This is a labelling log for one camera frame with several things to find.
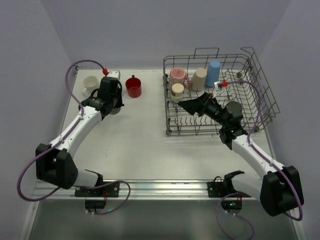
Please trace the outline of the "red mug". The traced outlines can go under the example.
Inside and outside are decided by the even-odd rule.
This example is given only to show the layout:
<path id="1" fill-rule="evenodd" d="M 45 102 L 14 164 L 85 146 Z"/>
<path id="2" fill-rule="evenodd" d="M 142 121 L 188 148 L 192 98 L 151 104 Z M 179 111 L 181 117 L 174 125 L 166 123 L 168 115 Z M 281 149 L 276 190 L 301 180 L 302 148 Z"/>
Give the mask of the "red mug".
<path id="1" fill-rule="evenodd" d="M 126 80 L 125 87 L 131 98 L 138 98 L 142 94 L 141 80 L 135 77 L 135 75 L 132 75 Z"/>

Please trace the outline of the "cream small cup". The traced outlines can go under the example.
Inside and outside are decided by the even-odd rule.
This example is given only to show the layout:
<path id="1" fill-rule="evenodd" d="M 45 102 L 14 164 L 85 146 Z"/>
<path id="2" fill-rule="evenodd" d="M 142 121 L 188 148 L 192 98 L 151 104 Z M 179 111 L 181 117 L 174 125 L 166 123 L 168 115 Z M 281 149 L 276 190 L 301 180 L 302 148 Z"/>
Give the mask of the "cream small cup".
<path id="1" fill-rule="evenodd" d="M 170 99 L 175 103 L 182 101 L 184 98 L 184 90 L 185 87 L 181 83 L 174 83 L 171 86 Z"/>

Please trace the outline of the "white mug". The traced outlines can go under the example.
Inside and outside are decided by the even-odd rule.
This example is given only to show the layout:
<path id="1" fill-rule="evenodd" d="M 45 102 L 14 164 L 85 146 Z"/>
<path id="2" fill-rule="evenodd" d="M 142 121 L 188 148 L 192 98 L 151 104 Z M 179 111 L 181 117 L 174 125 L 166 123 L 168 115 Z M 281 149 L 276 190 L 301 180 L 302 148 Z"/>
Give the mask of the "white mug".
<path id="1" fill-rule="evenodd" d="M 90 94 L 100 87 L 100 82 L 95 76 L 88 76 L 83 80 L 82 95 L 89 97 Z"/>

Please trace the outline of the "pink patterned mug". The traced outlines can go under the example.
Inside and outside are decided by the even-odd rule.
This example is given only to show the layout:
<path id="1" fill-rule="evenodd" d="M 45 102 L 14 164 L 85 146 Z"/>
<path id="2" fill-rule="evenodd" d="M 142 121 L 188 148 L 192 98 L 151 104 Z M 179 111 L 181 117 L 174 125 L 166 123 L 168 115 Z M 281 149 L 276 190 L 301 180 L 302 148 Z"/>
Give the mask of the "pink patterned mug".
<path id="1" fill-rule="evenodd" d="M 170 84 L 182 84 L 185 88 L 191 88 L 192 82 L 188 78 L 186 71 L 183 68 L 175 67 L 171 69 L 169 74 Z"/>

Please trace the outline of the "dark teal mug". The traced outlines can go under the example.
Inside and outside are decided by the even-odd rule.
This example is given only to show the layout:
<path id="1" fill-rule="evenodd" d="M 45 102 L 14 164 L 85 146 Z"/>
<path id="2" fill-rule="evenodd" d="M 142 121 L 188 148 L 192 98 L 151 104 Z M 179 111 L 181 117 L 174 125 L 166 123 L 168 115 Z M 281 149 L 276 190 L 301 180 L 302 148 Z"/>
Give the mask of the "dark teal mug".
<path id="1" fill-rule="evenodd" d="M 121 111 L 121 107 L 113 108 L 112 111 L 109 113 L 110 115 L 117 115 Z"/>

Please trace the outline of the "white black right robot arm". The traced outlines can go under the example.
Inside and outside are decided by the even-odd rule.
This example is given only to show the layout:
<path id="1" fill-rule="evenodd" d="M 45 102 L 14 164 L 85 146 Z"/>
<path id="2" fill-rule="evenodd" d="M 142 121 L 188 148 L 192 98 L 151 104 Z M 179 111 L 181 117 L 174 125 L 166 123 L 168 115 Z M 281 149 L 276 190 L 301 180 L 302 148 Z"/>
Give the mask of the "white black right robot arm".
<path id="1" fill-rule="evenodd" d="M 297 208 L 299 216 L 295 220 L 302 219 L 304 197 L 299 171 L 294 166 L 284 166 L 255 145 L 242 126 L 243 108 L 240 103 L 230 101 L 222 107 L 212 94 L 205 92 L 198 98 L 180 101 L 178 105 L 190 115 L 205 115 L 219 123 L 221 142 L 258 174 L 259 179 L 250 178 L 241 170 L 226 174 L 224 185 L 228 191 L 255 198 L 272 217 Z"/>

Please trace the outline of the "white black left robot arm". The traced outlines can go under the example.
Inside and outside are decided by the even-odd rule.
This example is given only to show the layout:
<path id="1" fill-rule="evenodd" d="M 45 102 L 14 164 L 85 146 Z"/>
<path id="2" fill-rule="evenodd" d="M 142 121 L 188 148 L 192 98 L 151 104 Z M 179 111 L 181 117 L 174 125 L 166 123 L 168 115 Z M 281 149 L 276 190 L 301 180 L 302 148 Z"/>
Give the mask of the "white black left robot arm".
<path id="1" fill-rule="evenodd" d="M 40 144 L 35 151 L 36 177 L 62 189 L 71 187 L 96 188 L 101 175 L 77 167 L 75 154 L 91 132 L 106 116 L 116 115 L 123 107 L 120 72 L 104 76 L 99 88 L 79 105 L 79 113 L 71 124 L 49 144 Z"/>

